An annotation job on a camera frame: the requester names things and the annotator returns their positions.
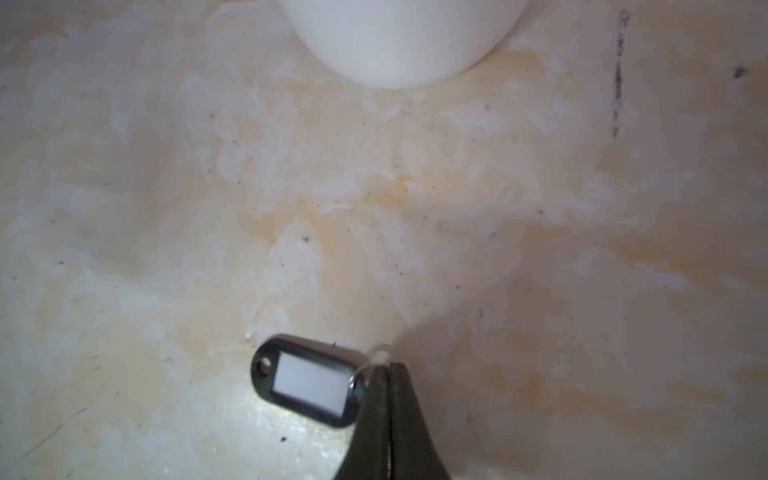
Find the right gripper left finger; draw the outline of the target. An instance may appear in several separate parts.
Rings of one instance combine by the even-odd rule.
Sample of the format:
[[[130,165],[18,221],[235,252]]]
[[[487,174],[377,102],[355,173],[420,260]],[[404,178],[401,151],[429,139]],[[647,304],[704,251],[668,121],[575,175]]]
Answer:
[[[389,373],[386,366],[378,365],[370,376],[348,451],[334,479],[388,479],[389,462]]]

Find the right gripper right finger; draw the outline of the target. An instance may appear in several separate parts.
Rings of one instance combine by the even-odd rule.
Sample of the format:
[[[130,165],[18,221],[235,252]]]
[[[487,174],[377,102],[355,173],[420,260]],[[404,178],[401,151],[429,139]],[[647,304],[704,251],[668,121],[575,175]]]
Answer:
[[[432,442],[407,367],[389,367],[391,479],[449,479]]]

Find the black key tag with key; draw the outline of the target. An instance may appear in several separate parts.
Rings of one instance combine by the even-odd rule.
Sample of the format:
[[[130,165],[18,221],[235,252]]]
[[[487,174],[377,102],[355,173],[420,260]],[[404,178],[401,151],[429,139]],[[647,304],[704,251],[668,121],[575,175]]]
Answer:
[[[256,349],[250,376],[262,400],[324,425],[345,428],[358,417],[372,370],[390,360],[387,347],[364,353],[278,334]]]

